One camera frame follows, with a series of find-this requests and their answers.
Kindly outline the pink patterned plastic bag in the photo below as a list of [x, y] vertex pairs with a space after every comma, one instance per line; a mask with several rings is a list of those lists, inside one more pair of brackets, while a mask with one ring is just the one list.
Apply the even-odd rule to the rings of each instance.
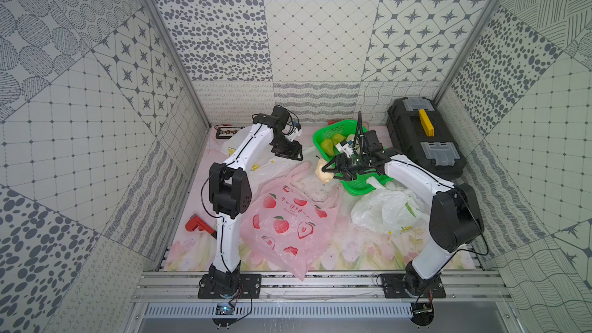
[[328, 248], [342, 197], [336, 186], [323, 200], [313, 199], [295, 186], [308, 177], [314, 189], [322, 188], [310, 162], [263, 183], [240, 227], [240, 238], [251, 251], [301, 281]]

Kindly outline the white lemon print bag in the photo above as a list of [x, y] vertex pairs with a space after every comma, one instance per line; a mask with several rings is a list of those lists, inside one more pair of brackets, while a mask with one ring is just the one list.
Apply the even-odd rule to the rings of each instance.
[[354, 225], [381, 234], [398, 235], [429, 221], [425, 203], [410, 189], [394, 181], [385, 186], [370, 177], [373, 191], [362, 196], [351, 210]]

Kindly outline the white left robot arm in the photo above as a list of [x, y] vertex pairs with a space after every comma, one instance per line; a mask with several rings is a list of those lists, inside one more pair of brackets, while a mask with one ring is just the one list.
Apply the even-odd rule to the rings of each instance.
[[[216, 255], [207, 282], [219, 294], [234, 294], [242, 286], [239, 244], [245, 242], [273, 265], [304, 280], [311, 264], [328, 248], [341, 204], [342, 189], [332, 186], [328, 197], [315, 200], [299, 180], [312, 176], [297, 138], [302, 128], [292, 113], [275, 106], [272, 113], [254, 115], [245, 140], [223, 163], [213, 163], [206, 186], [217, 221]], [[248, 174], [263, 151], [294, 160], [252, 193]]]

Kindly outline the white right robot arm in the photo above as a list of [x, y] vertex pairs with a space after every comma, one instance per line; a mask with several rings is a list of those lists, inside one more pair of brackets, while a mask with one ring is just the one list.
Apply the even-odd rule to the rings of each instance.
[[481, 236], [484, 223], [474, 189], [437, 177], [395, 148], [364, 149], [360, 154], [337, 154], [322, 172], [352, 181], [377, 173], [397, 180], [430, 206], [430, 240], [405, 268], [405, 288], [418, 296], [463, 246]]

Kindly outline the green pear left back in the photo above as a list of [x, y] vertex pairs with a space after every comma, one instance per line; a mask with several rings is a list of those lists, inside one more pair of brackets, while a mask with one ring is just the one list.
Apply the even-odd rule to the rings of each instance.
[[335, 148], [336, 142], [332, 138], [322, 140], [321, 148], [328, 157], [334, 157], [339, 153]]

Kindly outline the green pear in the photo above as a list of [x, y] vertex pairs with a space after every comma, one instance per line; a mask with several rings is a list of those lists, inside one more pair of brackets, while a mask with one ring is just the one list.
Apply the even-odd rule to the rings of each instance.
[[332, 138], [322, 140], [321, 148], [328, 157], [334, 157], [339, 153], [335, 148], [336, 142]]
[[338, 145], [344, 141], [347, 141], [346, 137], [344, 137], [342, 134], [335, 134], [331, 139], [334, 145]]

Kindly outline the green pear top back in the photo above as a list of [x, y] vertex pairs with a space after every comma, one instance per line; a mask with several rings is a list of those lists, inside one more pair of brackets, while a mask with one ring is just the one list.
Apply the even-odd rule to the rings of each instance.
[[344, 141], [347, 141], [346, 137], [344, 137], [342, 134], [335, 134], [331, 139], [334, 145], [338, 145]]

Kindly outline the green plastic basket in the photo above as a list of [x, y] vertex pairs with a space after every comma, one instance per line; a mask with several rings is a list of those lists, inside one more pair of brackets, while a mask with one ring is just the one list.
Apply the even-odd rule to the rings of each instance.
[[[356, 120], [342, 120], [337, 123], [334, 123], [330, 126], [323, 127], [322, 129], [317, 130], [313, 137], [313, 143], [317, 147], [318, 151], [322, 155], [322, 157], [330, 161], [334, 155], [338, 154], [336, 148], [333, 149], [332, 154], [328, 154], [328, 151], [324, 149], [325, 145], [323, 141], [334, 137], [336, 134], [341, 134], [343, 137], [347, 137], [352, 135], [356, 132], [357, 121]], [[381, 183], [381, 185], [385, 186], [386, 183], [393, 181], [392, 178], [378, 175], [377, 173], [371, 174], [363, 174], [358, 175], [356, 180], [353, 181], [342, 181], [343, 187], [345, 190], [350, 193], [352, 196], [361, 196], [365, 194], [369, 194], [371, 191], [374, 191], [374, 187], [367, 183], [368, 178], [374, 177], [376, 180]]]

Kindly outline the black small tray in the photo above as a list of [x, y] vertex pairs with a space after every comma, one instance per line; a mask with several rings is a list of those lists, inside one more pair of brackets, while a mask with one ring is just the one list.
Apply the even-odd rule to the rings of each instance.
[[237, 135], [242, 129], [244, 129], [244, 127], [231, 125], [217, 125], [215, 126], [215, 129], [215, 138], [217, 140], [229, 140], [235, 135]]

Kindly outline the black plastic toolbox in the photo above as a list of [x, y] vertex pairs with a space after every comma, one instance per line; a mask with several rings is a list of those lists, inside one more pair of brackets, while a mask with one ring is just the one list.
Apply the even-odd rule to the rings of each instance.
[[425, 170], [445, 180], [463, 174], [467, 160], [431, 100], [395, 100], [387, 109], [386, 126], [393, 146]]

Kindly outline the red handled tool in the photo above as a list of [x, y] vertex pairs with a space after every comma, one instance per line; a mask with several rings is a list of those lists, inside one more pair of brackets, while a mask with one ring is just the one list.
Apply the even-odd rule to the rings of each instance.
[[212, 228], [210, 225], [208, 225], [197, 214], [193, 214], [190, 216], [189, 220], [185, 224], [185, 229], [188, 232], [194, 232], [194, 231], [206, 232], [214, 239], [217, 238], [217, 231], [215, 231], [214, 228]]

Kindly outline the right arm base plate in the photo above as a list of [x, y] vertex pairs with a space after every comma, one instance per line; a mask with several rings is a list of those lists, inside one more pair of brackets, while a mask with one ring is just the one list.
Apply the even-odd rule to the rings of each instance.
[[445, 298], [441, 274], [429, 280], [417, 279], [405, 273], [381, 273], [376, 284], [385, 298]]

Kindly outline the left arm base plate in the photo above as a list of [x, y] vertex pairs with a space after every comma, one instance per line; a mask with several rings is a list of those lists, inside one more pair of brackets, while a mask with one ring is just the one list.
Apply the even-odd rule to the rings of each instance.
[[240, 274], [238, 277], [223, 274], [213, 276], [206, 274], [200, 279], [198, 298], [247, 298], [257, 299], [261, 292], [261, 274]]

